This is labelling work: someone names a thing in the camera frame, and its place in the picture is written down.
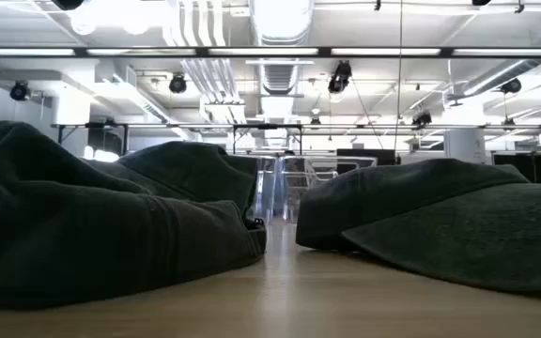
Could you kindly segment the silver ceiling air duct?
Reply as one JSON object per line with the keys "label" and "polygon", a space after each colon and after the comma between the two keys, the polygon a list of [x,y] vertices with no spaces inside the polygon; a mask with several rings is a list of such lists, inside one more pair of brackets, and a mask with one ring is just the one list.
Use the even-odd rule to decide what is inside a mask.
{"label": "silver ceiling air duct", "polygon": [[[303,46],[310,33],[315,0],[248,0],[255,44],[263,47]],[[297,58],[265,60],[258,67],[262,89],[288,95],[299,75]]]}

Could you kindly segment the black monitor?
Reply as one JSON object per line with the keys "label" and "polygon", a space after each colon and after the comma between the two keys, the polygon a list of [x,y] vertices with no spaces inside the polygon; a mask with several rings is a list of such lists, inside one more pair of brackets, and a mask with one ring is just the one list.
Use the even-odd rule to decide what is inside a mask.
{"label": "black monitor", "polygon": [[377,166],[399,165],[401,163],[401,158],[392,149],[340,148],[336,150],[336,155],[346,157],[376,158]]}

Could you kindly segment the black partition panel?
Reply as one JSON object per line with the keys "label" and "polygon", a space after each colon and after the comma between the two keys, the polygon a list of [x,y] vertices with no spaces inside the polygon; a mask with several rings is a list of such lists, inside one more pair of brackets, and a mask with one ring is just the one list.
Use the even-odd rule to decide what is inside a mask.
{"label": "black partition panel", "polygon": [[532,183],[541,183],[541,154],[499,154],[492,155],[495,165],[515,166]]}

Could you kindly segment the clear plastic bin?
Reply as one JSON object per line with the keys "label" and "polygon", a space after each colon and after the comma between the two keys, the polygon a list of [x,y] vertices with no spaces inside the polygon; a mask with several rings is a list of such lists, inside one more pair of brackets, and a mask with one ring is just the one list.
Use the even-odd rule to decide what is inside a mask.
{"label": "clear plastic bin", "polygon": [[301,198],[310,190],[352,170],[374,167],[376,157],[282,155],[278,162],[279,211],[286,223],[296,223]]}
{"label": "clear plastic bin", "polygon": [[251,214],[254,218],[271,221],[274,203],[275,158],[261,156],[256,158],[256,184]]}

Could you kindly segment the white round column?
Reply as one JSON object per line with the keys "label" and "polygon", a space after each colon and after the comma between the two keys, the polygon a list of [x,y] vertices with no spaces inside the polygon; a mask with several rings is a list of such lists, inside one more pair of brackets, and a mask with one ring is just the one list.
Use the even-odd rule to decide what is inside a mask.
{"label": "white round column", "polygon": [[448,130],[443,143],[446,158],[486,163],[485,133],[481,129]]}

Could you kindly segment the black background rig frame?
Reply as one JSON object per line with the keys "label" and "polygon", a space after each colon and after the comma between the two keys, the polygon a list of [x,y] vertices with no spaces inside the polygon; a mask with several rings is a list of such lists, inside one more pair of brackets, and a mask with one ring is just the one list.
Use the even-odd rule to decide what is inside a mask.
{"label": "black background rig frame", "polygon": [[237,150],[237,142],[239,140],[238,134],[243,131],[244,133],[252,131],[276,131],[284,130],[287,135],[290,136],[295,131],[295,137],[300,142],[305,135],[313,136],[393,136],[398,139],[400,136],[405,135],[423,135],[428,136],[430,133],[438,134],[445,133],[446,131],[455,130],[479,130],[485,134],[494,134],[497,138],[501,138],[507,135],[513,135],[516,133],[529,133],[535,134],[541,133],[541,124],[528,125],[528,124],[516,124],[516,125],[403,125],[403,124],[277,124],[277,123],[256,123],[256,124],[185,124],[185,123],[107,123],[107,122],[88,122],[85,124],[52,124],[52,128],[57,130],[57,142],[62,144],[65,140],[65,136],[70,133],[65,133],[65,130],[77,130],[77,129],[117,129],[123,130],[123,139],[125,145],[123,146],[123,152],[128,150],[127,138],[129,132],[132,130],[170,130],[175,135],[183,140],[191,140],[192,136],[190,131],[214,131],[214,132],[226,132],[231,135],[232,140],[232,152]]}

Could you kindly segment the large dark green cap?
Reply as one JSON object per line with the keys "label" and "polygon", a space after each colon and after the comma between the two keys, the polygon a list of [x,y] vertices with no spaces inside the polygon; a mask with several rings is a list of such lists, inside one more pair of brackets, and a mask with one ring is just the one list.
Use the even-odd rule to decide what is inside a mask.
{"label": "large dark green cap", "polygon": [[249,209],[159,196],[90,162],[0,121],[0,308],[127,296],[262,258],[266,229]]}

